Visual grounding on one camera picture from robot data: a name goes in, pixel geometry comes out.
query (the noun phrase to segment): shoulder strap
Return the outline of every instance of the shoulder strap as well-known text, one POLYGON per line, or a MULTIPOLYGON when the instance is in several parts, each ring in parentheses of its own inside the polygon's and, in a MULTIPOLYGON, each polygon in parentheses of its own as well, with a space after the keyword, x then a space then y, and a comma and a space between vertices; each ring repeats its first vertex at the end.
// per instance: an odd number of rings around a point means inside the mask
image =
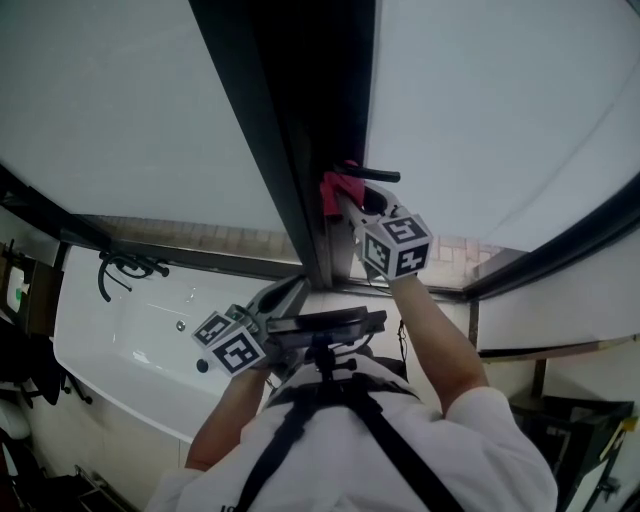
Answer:
POLYGON ((246 512, 256 499, 260 489, 276 472, 287 457, 293 444, 304 434, 304 424, 313 416, 316 408, 311 403, 294 402, 291 410, 285 415, 284 421, 273 434, 273 439, 267 445, 255 466, 249 473, 235 512, 246 512))
POLYGON ((411 489, 429 510, 464 512, 431 468, 382 415, 382 407, 358 385, 345 389, 345 403, 367 426, 411 489))

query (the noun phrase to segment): person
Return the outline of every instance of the person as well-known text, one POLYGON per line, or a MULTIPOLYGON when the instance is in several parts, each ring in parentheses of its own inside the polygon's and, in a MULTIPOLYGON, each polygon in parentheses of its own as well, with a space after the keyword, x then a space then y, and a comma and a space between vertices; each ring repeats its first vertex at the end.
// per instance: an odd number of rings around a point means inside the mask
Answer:
MULTIPOLYGON (((385 423, 428 469, 419 475, 401 474, 390 461, 395 451, 385 452, 358 414, 344 406, 325 407, 291 441, 280 466, 256 491, 250 510, 452 510, 434 499, 427 506, 418 496, 441 495, 439 484, 457 502, 458 510, 555 510, 553 475, 519 430, 506 397, 489 387, 474 347, 417 277, 407 276, 389 286, 442 414, 407 392, 378 391, 369 396, 380 404, 385 423), (429 471, 435 482, 426 477, 429 471)), ((406 381, 372 359, 349 357, 356 358, 358 372, 411 391, 406 381)), ((350 373, 341 369, 335 376, 350 373)), ((256 416, 268 375, 265 370, 248 370, 231 380, 193 440, 185 468, 163 476, 147 511, 243 509, 238 501, 247 478, 292 409, 291 403, 280 403, 256 416)), ((314 365, 304 365, 275 396, 319 380, 314 365)))

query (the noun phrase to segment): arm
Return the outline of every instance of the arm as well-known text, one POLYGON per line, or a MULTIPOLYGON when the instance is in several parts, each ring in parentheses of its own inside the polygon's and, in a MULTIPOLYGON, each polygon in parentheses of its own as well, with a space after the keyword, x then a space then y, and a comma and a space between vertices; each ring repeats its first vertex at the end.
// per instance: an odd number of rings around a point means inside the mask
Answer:
POLYGON ((416 276, 389 283, 411 344, 427 378, 433 385, 442 412, 470 389, 488 386, 487 377, 473 345, 433 301, 416 276))
POLYGON ((231 379, 220 402, 196 434, 185 468, 207 471, 240 444, 256 415, 269 370, 248 370, 231 379))

